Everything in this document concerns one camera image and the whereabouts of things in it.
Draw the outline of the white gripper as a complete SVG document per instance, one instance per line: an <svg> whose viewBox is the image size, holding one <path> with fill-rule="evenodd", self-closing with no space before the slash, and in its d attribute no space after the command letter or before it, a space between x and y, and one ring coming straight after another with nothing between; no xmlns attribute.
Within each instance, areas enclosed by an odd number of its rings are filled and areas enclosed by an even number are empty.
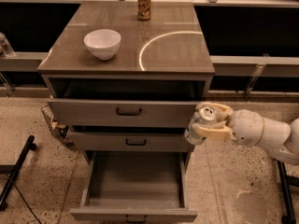
<svg viewBox="0 0 299 224"><path fill-rule="evenodd" d="M258 144L262 137L263 118L258 113L246 109L234 112L228 105L210 102L198 104L196 111L204 121L220 121L212 125L199 123L192 125L198 135L212 141L225 141L232 138L237 145L253 147ZM229 117L228 127L224 120Z"/></svg>

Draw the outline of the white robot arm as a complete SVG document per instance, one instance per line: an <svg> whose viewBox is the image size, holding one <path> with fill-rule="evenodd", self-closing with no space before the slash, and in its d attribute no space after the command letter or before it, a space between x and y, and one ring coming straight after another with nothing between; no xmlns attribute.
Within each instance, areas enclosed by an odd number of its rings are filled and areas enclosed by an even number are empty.
<svg viewBox="0 0 299 224"><path fill-rule="evenodd" d="M193 145L206 139L231 140L244 147L259 147L277 161L299 164L299 119L288 124L247 109L234 111L228 105L202 102L195 107L185 138Z"/></svg>

